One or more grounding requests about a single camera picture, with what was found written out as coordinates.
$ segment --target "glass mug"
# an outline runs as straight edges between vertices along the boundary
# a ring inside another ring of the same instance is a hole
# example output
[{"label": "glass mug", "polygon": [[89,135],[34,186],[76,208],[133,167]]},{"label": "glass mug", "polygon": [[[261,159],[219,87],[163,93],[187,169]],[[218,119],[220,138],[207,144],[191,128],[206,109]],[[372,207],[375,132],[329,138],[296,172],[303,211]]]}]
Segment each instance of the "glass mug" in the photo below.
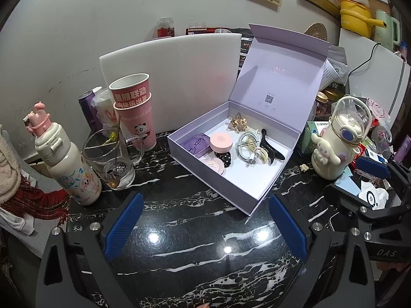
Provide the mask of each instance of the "glass mug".
[{"label": "glass mug", "polygon": [[[124,138],[119,130],[118,142],[117,129],[102,129],[92,134],[83,147],[83,156],[88,164],[96,171],[97,175],[113,190],[128,188],[134,180],[136,172],[134,164],[141,161],[144,154],[144,144],[140,136]],[[127,151],[126,142],[138,140],[139,154],[133,160]]]}]

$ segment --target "pink paper cup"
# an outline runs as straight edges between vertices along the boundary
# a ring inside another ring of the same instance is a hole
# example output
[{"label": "pink paper cup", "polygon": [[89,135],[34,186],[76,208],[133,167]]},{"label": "pink paper cup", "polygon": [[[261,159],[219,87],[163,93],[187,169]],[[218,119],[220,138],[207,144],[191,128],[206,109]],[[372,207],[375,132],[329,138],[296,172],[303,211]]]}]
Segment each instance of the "pink paper cup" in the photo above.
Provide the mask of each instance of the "pink paper cup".
[{"label": "pink paper cup", "polygon": [[144,151],[153,149],[156,145],[153,113],[151,111],[151,93],[148,99],[131,108],[118,108],[114,103],[117,117],[121,115],[122,129],[125,127],[129,133],[140,136],[143,139]]},{"label": "pink paper cup", "polygon": [[131,108],[148,99],[150,93],[148,78],[150,75],[145,73],[125,76],[114,81],[108,86],[113,94],[117,107]]}]

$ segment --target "blue gripper pad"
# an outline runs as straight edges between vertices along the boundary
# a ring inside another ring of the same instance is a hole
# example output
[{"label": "blue gripper pad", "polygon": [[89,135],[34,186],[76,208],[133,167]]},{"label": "blue gripper pad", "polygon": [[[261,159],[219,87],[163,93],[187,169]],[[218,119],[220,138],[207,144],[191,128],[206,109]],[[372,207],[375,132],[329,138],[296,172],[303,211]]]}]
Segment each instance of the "blue gripper pad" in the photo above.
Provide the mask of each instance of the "blue gripper pad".
[{"label": "blue gripper pad", "polygon": [[362,170],[381,179],[387,179],[391,176],[387,165],[365,156],[360,156],[356,159],[356,169]]},{"label": "blue gripper pad", "polygon": [[276,195],[270,197],[270,214],[291,253],[305,261],[308,256],[306,235]]},{"label": "blue gripper pad", "polygon": [[123,250],[124,244],[127,242],[128,236],[133,230],[143,212],[143,195],[140,193],[135,193],[134,196],[129,196],[124,203],[127,202],[125,207],[119,207],[116,210],[111,211],[116,216],[114,219],[114,224],[109,224],[110,219],[107,219],[107,226],[110,230],[104,235],[104,255],[106,259],[110,262],[114,257],[118,257]]}]

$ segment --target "yellow pot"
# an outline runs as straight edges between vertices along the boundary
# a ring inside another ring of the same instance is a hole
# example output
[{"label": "yellow pot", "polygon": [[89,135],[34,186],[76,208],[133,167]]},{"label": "yellow pot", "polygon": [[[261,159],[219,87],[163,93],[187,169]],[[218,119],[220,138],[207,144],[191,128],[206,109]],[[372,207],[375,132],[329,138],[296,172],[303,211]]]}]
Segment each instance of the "yellow pot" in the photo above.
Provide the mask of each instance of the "yellow pot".
[{"label": "yellow pot", "polygon": [[384,21],[371,18],[371,10],[363,4],[352,0],[341,0],[340,6],[341,27],[346,30],[371,38],[373,25],[387,28]]}]

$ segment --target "green striped box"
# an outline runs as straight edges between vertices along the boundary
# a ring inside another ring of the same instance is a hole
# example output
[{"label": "green striped box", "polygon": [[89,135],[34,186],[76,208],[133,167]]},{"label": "green striped box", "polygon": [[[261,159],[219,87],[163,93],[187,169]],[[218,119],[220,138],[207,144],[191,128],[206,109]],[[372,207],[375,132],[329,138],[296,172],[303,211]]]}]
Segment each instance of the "green striped box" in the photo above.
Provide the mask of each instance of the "green striped box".
[{"label": "green striped box", "polygon": [[311,134],[319,136],[321,131],[328,127],[328,121],[307,121],[303,133],[298,141],[297,147],[301,155],[307,155],[314,151],[315,144],[311,140]]}]

